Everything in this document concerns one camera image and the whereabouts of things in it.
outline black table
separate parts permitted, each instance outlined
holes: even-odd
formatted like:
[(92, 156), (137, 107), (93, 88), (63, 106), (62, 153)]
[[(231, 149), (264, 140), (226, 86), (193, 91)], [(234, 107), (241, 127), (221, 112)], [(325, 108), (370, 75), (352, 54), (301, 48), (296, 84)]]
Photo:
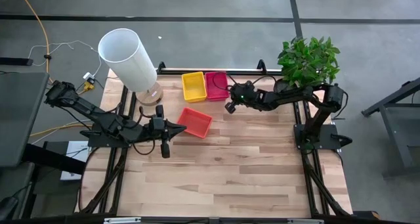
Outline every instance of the black table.
[(84, 162), (27, 143), (48, 80), (43, 72), (0, 74), (0, 167), (33, 162), (82, 174)]
[(385, 179), (420, 174), (420, 165), (411, 155), (411, 148), (420, 147), (420, 104), (398, 103), (420, 90), (420, 78), (408, 81), (397, 91), (362, 111), (366, 117), (380, 112), (391, 142), (395, 144), (403, 163), (402, 168), (384, 172)]

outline yellow cable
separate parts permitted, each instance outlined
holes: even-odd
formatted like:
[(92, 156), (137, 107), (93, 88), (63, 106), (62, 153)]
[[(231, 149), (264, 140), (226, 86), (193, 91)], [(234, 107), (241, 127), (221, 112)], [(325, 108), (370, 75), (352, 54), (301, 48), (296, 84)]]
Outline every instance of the yellow cable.
[[(48, 36), (47, 36), (47, 32), (45, 31), (44, 25), (42, 25), (41, 20), (39, 19), (37, 13), (34, 11), (34, 9), (32, 8), (31, 4), (29, 3), (28, 0), (24, 0), (26, 2), (26, 4), (28, 4), (29, 8), (31, 9), (32, 13), (35, 15), (36, 19), (38, 20), (39, 25), (41, 26), (42, 31), (44, 32), (44, 36), (45, 36), (45, 41), (47, 42), (47, 55), (50, 55), (50, 47), (49, 47), (49, 42), (48, 42)], [(50, 60), (47, 59), (47, 73), (49, 73), (49, 62)]]
[(58, 127), (46, 129), (46, 130), (41, 131), (41, 132), (38, 132), (38, 133), (33, 133), (33, 134), (30, 135), (30, 137), (36, 136), (36, 135), (42, 135), (44, 133), (48, 133), (48, 132), (53, 131), (53, 130), (56, 130), (56, 129), (66, 129), (66, 128), (71, 128), (71, 127), (84, 127), (84, 125), (82, 125), (82, 124), (75, 124), (75, 125), (58, 126)]

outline lamp base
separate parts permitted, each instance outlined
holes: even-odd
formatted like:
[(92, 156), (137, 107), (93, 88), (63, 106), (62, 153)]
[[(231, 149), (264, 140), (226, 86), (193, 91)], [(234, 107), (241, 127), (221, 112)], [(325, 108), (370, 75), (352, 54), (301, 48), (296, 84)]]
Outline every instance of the lamp base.
[(157, 82), (145, 92), (136, 92), (137, 100), (144, 106), (153, 106), (159, 103), (163, 97), (163, 89)]

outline red plastic box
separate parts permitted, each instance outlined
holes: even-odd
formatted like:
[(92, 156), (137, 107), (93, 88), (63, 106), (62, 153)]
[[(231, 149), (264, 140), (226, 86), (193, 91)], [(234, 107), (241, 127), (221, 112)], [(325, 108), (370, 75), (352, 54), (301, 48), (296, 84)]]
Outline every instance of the red plastic box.
[(209, 132), (212, 121), (213, 118), (211, 116), (191, 108), (184, 108), (178, 119), (178, 124), (186, 126), (185, 132), (204, 139), (207, 132)]
[(226, 72), (209, 72), (205, 74), (205, 87), (207, 89), (207, 99), (210, 101), (223, 101), (229, 97), (229, 92), (226, 89), (228, 86), (228, 79)]

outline white cable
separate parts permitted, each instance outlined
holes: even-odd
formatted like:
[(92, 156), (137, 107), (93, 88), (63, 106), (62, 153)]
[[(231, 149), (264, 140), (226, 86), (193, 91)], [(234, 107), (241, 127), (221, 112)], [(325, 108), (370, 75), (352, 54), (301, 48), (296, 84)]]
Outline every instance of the white cable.
[[(81, 122), (89, 122), (90, 120), (81, 120)], [(78, 121), (75, 121), (75, 122), (70, 122), (70, 123), (67, 123), (66, 125), (72, 125), (72, 124), (74, 124), (74, 123), (79, 123)], [(47, 138), (48, 136), (50, 136), (50, 135), (52, 135), (53, 133), (56, 133), (57, 131), (59, 131), (60, 129), (55, 129), (54, 131), (51, 131), (50, 133), (48, 133), (48, 134), (46, 134), (46, 135), (44, 135), (43, 137), (41, 137), (41, 138), (39, 138), (38, 140), (36, 140), (35, 142), (32, 142), (32, 144), (34, 145), (35, 143), (38, 143), (39, 141), (41, 141), (41, 140), (43, 140), (43, 139), (45, 139), (45, 138)]]
[[(58, 45), (58, 47), (56, 47), (54, 50), (52, 50), (52, 51), (50, 52), (50, 55), (51, 55), (51, 53), (55, 52), (55, 51), (56, 51), (59, 47), (61, 47), (62, 45), (67, 45), (67, 46), (68, 46), (71, 50), (74, 50), (74, 48), (70, 45), (70, 44), (72, 44), (72, 43), (81, 43), (81, 44), (83, 44), (83, 45), (85, 45), (85, 46), (89, 47), (92, 51), (94, 51), (94, 52), (98, 53), (98, 51), (97, 51), (97, 50), (95, 50), (95, 49), (94, 49), (92, 46), (90, 46), (89, 44), (84, 43), (84, 42), (82, 42), (82, 41), (80, 41), (80, 40), (75, 40), (75, 41), (71, 41), (71, 42), (69, 42), (69, 43), (50, 43), (49, 45)], [(30, 57), (31, 57), (32, 51), (33, 51), (33, 49), (34, 49), (34, 48), (36, 48), (36, 47), (47, 47), (47, 46), (46, 46), (46, 45), (35, 45), (35, 46), (31, 47), (31, 50), (29, 51), (29, 56), (28, 56), (28, 58), (30, 58)], [(98, 66), (98, 68), (96, 69), (96, 71), (94, 72), (93, 76), (95, 76), (95, 75), (98, 73), (98, 71), (99, 71), (100, 67), (102, 66), (102, 61), (101, 61), (101, 59), (100, 59), (100, 55), (99, 55), (99, 53), (98, 53), (98, 58), (99, 58), (99, 66)], [(42, 66), (42, 65), (44, 65), (45, 63), (47, 63), (47, 59), (45, 59), (45, 60), (44, 60), (44, 62), (43, 62), (42, 64), (34, 64), (34, 63), (32, 63), (32, 65), (34, 65), (34, 66)]]

